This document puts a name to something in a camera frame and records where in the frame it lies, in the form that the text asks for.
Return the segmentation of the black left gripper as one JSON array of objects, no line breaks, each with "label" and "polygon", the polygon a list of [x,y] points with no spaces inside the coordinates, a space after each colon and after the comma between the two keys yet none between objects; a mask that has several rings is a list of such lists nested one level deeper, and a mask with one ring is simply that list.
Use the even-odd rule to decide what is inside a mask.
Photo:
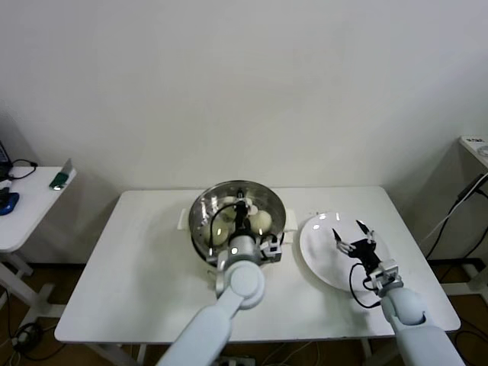
[{"label": "black left gripper", "polygon": [[[244,207],[246,206],[246,213],[250,214],[252,210],[252,200],[248,197],[245,197],[244,191],[239,188],[236,193],[236,206],[237,207]],[[246,213],[237,212],[235,223],[235,229],[232,234],[232,237],[236,236],[247,236],[249,234],[249,219]]]}]

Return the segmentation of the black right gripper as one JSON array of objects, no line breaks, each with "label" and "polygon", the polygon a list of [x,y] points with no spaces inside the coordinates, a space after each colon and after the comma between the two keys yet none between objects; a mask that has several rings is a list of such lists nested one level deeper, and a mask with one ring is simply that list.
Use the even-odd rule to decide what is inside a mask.
[{"label": "black right gripper", "polygon": [[370,274],[378,268],[381,262],[375,253],[377,246],[375,232],[370,230],[369,227],[360,220],[357,220],[356,223],[365,237],[361,240],[353,242],[352,244],[349,244],[343,242],[341,236],[336,232],[335,229],[333,229],[332,232],[334,235],[336,248],[345,255],[349,254],[351,258],[359,259],[364,266],[365,272]]}]

